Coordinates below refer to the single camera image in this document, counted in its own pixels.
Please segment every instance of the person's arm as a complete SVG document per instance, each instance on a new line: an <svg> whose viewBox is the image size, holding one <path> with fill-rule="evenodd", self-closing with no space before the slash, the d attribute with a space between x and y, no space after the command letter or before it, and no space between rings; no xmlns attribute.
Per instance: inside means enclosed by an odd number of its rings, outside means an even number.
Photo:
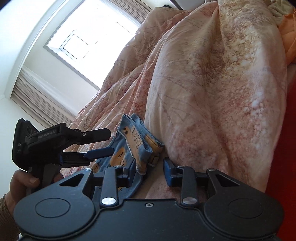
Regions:
<svg viewBox="0 0 296 241"><path fill-rule="evenodd" d="M54 182L63 179L59 173L55 176ZM16 204L26 196L27 188L36 188L39 179L30 173L17 170L10 181L10 191L0 199L0 241L16 241L19 236L19 229L13 219L13 211Z"/></svg>

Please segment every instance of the orange cloth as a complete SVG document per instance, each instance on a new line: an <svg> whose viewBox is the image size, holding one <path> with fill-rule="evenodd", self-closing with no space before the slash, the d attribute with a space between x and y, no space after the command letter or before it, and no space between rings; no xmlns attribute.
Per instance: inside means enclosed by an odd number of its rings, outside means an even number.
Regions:
<svg viewBox="0 0 296 241"><path fill-rule="evenodd" d="M279 26L279 31L286 52L287 65L296 63L296 11L284 15L283 21Z"/></svg>

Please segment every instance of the window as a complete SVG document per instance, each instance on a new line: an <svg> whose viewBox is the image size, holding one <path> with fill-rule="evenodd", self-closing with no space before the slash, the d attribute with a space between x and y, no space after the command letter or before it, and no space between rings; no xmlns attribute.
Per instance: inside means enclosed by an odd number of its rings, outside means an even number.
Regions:
<svg viewBox="0 0 296 241"><path fill-rule="evenodd" d="M99 89L139 26L108 0L85 0L44 47Z"/></svg>

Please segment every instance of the silver screw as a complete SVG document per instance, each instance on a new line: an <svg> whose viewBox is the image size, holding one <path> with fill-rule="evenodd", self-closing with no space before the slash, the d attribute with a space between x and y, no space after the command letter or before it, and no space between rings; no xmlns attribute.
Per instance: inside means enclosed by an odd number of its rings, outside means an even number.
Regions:
<svg viewBox="0 0 296 241"><path fill-rule="evenodd" d="M153 203L146 203L145 206L146 206L146 207L153 207L154 204L153 204Z"/></svg>
<svg viewBox="0 0 296 241"><path fill-rule="evenodd" d="M197 199L194 197L186 197L182 200L182 202L187 205L192 205L197 203Z"/></svg>
<svg viewBox="0 0 296 241"><path fill-rule="evenodd" d="M101 202L104 205L113 205L114 203L116 203L116 199L112 197L105 197L102 199Z"/></svg>

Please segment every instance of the circular indentation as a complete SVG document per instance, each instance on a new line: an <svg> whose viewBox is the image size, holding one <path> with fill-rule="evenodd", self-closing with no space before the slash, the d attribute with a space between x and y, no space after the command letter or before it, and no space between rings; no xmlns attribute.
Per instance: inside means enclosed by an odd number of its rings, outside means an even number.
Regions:
<svg viewBox="0 0 296 241"><path fill-rule="evenodd" d="M263 208L259 202L240 198L229 204L229 212L240 218L256 218L263 212Z"/></svg>
<svg viewBox="0 0 296 241"><path fill-rule="evenodd" d="M48 198L37 203L35 211L44 218L56 218L63 216L70 209L70 204L60 198Z"/></svg>
<svg viewBox="0 0 296 241"><path fill-rule="evenodd" d="M187 205L192 205L197 203L197 199L194 197L186 197L182 200L182 202Z"/></svg>
<svg viewBox="0 0 296 241"><path fill-rule="evenodd" d="M154 204L153 204L153 203L146 203L145 206L146 206L146 207L153 207Z"/></svg>
<svg viewBox="0 0 296 241"><path fill-rule="evenodd" d="M30 126L27 126L27 132L28 132L29 135L32 134L32 128Z"/></svg>
<svg viewBox="0 0 296 241"><path fill-rule="evenodd" d="M101 202L104 205L113 205L114 203L116 203L116 199L112 197L105 197L102 199Z"/></svg>

